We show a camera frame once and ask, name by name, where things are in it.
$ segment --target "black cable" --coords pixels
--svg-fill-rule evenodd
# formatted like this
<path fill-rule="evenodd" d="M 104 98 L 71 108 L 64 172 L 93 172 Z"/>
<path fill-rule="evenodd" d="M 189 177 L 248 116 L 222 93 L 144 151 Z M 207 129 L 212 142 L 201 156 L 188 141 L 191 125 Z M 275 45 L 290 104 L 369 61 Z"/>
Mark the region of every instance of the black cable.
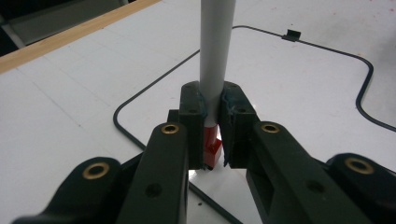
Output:
<path fill-rule="evenodd" d="M 264 30 L 261 30 L 261 29 L 257 29 L 257 28 L 250 27 L 250 26 L 245 26 L 245 25 L 235 26 L 235 27 L 233 27 L 233 29 L 234 29 L 234 28 L 247 28 L 247 29 L 254 30 L 254 31 L 258 31 L 258 32 L 262 32 L 262 33 L 265 33 L 265 34 L 268 34 L 268 35 L 275 35 L 275 36 L 282 37 L 282 35 L 278 35 L 278 34 L 275 34 L 275 33 L 267 32 L 267 31 L 264 31 Z M 377 119 L 372 118 L 371 116 L 369 116 L 369 115 L 363 110 L 363 108 L 362 108 L 362 106 L 361 106 L 361 102 L 362 102 L 363 96 L 364 96 L 365 92 L 367 91 L 368 85 L 369 85 L 370 80 L 371 80 L 371 78 L 372 78 L 372 76 L 373 76 L 374 68 L 373 68 L 373 65 L 372 65 L 370 62 L 368 62 L 367 60 L 363 59 L 362 57 L 359 57 L 359 56 L 356 56 L 356 55 L 353 55 L 353 54 L 349 54 L 349 53 L 346 53 L 346 52 L 343 52 L 343 51 L 340 51 L 340 50 L 329 49 L 329 48 L 326 48 L 326 47 L 322 47 L 322 46 L 319 46 L 319 45 L 311 44 L 311 43 L 304 42 L 304 41 L 301 41 L 301 40 L 297 40 L 297 42 L 302 43 L 302 44 L 306 44 L 306 45 L 308 45 L 308 46 L 312 46 L 312 47 L 315 47 L 315 48 L 326 49 L 326 50 L 329 50 L 329 51 L 332 51 L 332 52 L 336 52 L 336 53 L 343 54 L 343 55 L 346 55 L 346 56 L 349 56 L 349 57 L 353 57 L 353 58 L 359 59 L 359 60 L 361 60 L 362 62 L 366 63 L 367 66 L 369 67 L 369 72 L 368 72 L 368 74 L 367 74 L 366 79 L 365 79 L 364 82 L 363 82 L 363 85 L 361 86 L 361 90 L 360 90 L 360 92 L 359 92 L 359 94 L 358 94 L 358 97 L 357 97 L 357 99 L 356 99 L 356 107 L 358 108 L 359 112 L 360 112 L 365 118 L 367 118 L 368 120 L 370 120 L 372 123 L 375 123 L 375 124 L 377 124 L 377 125 L 379 125 L 379 126 L 381 126 L 381 127 L 383 127 L 383 128 L 386 128 L 386 129 L 389 129 L 389 130 L 391 130 L 391 131 L 396 132 L 396 127 L 390 126 L 390 125 L 388 125 L 388 124 L 386 124 L 386 123 L 384 123 L 384 122 L 381 122 L 381 121 L 379 121 L 379 120 L 377 120 Z M 158 83 L 159 81 L 161 81 L 164 77 L 166 77 L 166 76 L 168 76 L 169 74 L 171 74 L 173 71 L 175 71 L 177 68 L 179 68 L 183 63 L 185 63 L 186 61 L 188 61 L 189 59 L 191 59 L 192 57 L 194 57 L 196 54 L 199 53 L 199 51 L 200 51 L 200 50 L 195 51 L 195 52 L 194 52 L 191 56 L 189 56 L 187 59 L 183 60 L 181 63 L 179 63 L 178 65 L 176 65 L 175 67 L 173 67 L 171 70 L 169 70 L 168 72 L 166 72 L 165 74 L 163 74 L 162 76 L 160 76 L 159 78 L 157 78 L 156 80 L 154 80 L 152 83 L 150 83 L 150 84 L 149 84 L 146 88 L 144 88 L 142 91 L 138 92 L 138 93 L 137 93 L 136 95 L 134 95 L 132 98 L 130 98 L 129 100 L 127 100 L 126 102 L 124 102 L 122 105 L 120 105 L 120 106 L 117 108 L 117 110 L 115 111 L 114 116 L 113 116 L 113 122 L 114 122 L 116 128 L 117 128 L 120 132 L 122 132 L 123 134 L 125 134 L 125 136 L 126 136 L 127 138 L 129 138 L 133 143 L 135 143 L 135 144 L 136 144 L 139 148 L 141 148 L 142 150 L 144 150 L 144 149 L 146 148 L 146 146 L 145 146 L 142 142 L 140 142 L 139 139 L 137 139 L 135 136 L 133 136 L 132 134 L 130 134 L 128 131 L 126 131 L 126 130 L 119 124 L 119 122 L 118 122 L 118 120 L 117 120 L 118 114 L 120 113 L 120 111 L 121 111 L 126 105 L 128 105 L 129 103 L 131 103 L 135 98 L 137 98 L 138 96 L 140 96 L 143 92 L 145 92 L 146 90 L 148 90 L 149 88 L 151 88 L 153 85 L 155 85 L 156 83 Z M 223 207 L 221 207 L 221 206 L 218 205 L 215 201 L 213 201 L 210 197 L 208 197 L 204 192 L 202 192 L 200 189 L 198 189 L 195 185 L 193 185 L 191 182 L 190 182 L 189 186 L 190 186 L 190 190 L 191 190 L 194 194 L 196 194 L 199 198 L 201 198 L 204 202 L 206 202 L 209 206 L 211 206 L 215 211 L 217 211 L 220 215 L 222 215 L 222 216 L 223 216 L 225 219 L 227 219 L 230 223 L 242 223 L 242 222 L 239 221 L 236 217 L 234 217 L 232 214 L 230 214 L 228 211 L 226 211 Z"/>

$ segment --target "wooden edge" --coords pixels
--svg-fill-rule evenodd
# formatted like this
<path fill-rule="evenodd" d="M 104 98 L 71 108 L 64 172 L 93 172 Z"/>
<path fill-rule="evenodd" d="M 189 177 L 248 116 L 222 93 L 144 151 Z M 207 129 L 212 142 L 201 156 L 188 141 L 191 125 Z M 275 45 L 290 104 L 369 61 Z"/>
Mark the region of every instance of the wooden edge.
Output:
<path fill-rule="evenodd" d="M 85 35 L 100 30 L 109 24 L 119 21 L 141 9 L 149 7 L 161 0 L 137 0 L 124 7 L 119 7 L 92 20 L 83 22 L 73 28 L 38 41 L 26 48 L 16 50 L 0 57 L 0 75 L 6 71 L 28 63 L 44 54 L 63 47 Z"/>

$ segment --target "brass insert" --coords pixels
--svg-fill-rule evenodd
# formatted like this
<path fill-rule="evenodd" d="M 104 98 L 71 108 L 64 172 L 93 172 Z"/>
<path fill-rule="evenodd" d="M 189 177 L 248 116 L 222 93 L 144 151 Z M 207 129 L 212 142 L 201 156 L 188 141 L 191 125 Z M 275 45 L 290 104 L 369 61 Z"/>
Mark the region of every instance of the brass insert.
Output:
<path fill-rule="evenodd" d="M 371 175 L 374 172 L 374 168 L 369 162 L 358 158 L 347 158 L 345 164 L 349 169 L 362 175 Z"/>
<path fill-rule="evenodd" d="M 94 164 L 89 165 L 87 168 L 85 168 L 84 172 L 82 173 L 82 176 L 84 178 L 92 180 L 92 179 L 98 179 L 108 173 L 110 170 L 110 167 L 108 166 L 107 163 L 105 162 L 97 162 Z"/>
<path fill-rule="evenodd" d="M 175 124 L 168 124 L 161 128 L 161 131 L 166 134 L 173 134 L 178 132 L 178 126 Z"/>
<path fill-rule="evenodd" d="M 265 131 L 266 133 L 279 133 L 280 132 L 279 128 L 276 127 L 274 124 L 263 124 L 262 130 Z"/>

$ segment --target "metal shaft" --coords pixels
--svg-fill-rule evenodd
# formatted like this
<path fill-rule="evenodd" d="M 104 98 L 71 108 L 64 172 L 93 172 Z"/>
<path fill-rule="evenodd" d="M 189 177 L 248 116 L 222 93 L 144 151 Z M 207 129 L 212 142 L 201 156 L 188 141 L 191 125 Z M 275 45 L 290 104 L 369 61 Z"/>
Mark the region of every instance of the metal shaft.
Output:
<path fill-rule="evenodd" d="M 219 98 L 224 84 L 234 9 L 235 0 L 201 1 L 199 90 L 207 108 L 205 127 L 218 124 Z"/>

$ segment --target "white table surface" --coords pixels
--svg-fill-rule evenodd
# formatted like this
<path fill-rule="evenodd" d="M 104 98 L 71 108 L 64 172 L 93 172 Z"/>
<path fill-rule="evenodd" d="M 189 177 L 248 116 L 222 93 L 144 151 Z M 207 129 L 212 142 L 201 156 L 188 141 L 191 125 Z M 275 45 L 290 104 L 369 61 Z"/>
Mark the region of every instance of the white table surface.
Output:
<path fill-rule="evenodd" d="M 237 1 L 249 25 L 360 55 L 374 78 L 363 108 L 396 126 L 396 1 Z M 0 75 L 0 222 L 40 212 L 89 158 L 139 152 L 116 108 L 199 48 L 200 1 L 161 1 Z M 190 196 L 189 223 L 222 223 Z"/>

